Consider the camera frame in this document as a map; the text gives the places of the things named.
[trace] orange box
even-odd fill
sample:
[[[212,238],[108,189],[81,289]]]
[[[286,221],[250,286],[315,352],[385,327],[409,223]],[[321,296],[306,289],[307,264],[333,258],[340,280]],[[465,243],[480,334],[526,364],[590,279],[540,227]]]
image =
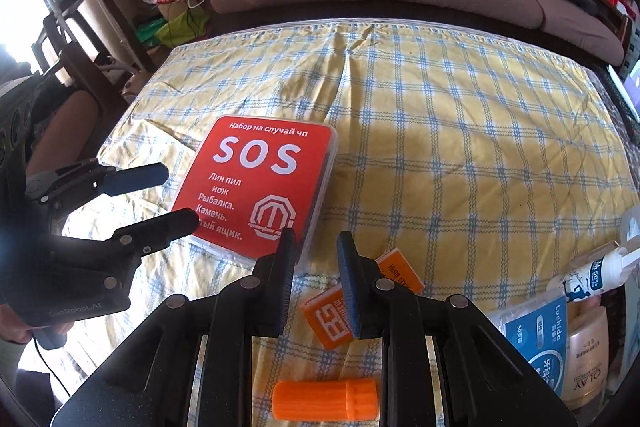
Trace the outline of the orange box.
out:
[[[398,248],[378,257],[376,263],[382,275],[388,279],[406,286],[416,294],[424,289],[422,281]],[[309,299],[301,309],[309,326],[326,349],[334,349],[353,338],[347,322],[341,284]]]

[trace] screw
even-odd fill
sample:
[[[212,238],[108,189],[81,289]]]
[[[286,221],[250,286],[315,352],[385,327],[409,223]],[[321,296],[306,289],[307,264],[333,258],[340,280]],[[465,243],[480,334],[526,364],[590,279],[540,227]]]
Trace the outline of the screw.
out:
[[[252,288],[257,288],[260,285],[260,279],[258,279],[255,275],[248,275],[240,280],[240,285],[245,290],[250,290]]]
[[[452,295],[449,298],[449,302],[454,308],[466,308],[469,306],[469,299],[467,299],[464,295]]]
[[[115,277],[107,277],[104,280],[104,287],[108,290],[113,290],[118,285],[118,280]]]
[[[175,310],[177,308],[182,308],[185,302],[186,299],[184,298],[184,295],[171,295],[166,300],[166,307]]]
[[[376,281],[376,288],[378,288],[379,290],[382,290],[383,292],[388,292],[389,290],[392,290],[395,287],[396,287],[396,283],[394,283],[391,279],[386,279],[383,277],[382,279],[378,279]]]

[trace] person's hand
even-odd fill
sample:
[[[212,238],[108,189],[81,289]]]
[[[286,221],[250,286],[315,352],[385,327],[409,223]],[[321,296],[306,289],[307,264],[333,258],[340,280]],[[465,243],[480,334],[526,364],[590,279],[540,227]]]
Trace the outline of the person's hand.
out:
[[[74,324],[65,323],[65,324],[55,324],[52,326],[53,330],[60,335],[63,335],[68,330],[73,328]],[[26,344],[33,337],[33,330],[37,330],[39,328],[34,328],[18,317],[15,312],[9,308],[6,304],[0,304],[0,337],[9,342],[14,342],[17,344]]]

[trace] red sos box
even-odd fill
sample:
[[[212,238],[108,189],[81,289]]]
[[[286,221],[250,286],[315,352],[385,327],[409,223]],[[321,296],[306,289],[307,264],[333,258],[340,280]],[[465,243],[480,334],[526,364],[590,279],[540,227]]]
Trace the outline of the red sos box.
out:
[[[200,216],[196,237],[252,260],[276,250],[293,228],[308,251],[337,151],[325,124],[222,116],[212,127],[174,201]]]

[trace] orange cylinder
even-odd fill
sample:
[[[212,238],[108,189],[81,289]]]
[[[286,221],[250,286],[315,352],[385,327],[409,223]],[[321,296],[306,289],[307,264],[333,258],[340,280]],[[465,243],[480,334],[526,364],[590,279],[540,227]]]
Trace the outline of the orange cylinder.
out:
[[[378,390],[372,378],[339,381],[280,381],[271,398],[276,420],[345,422],[375,420]]]

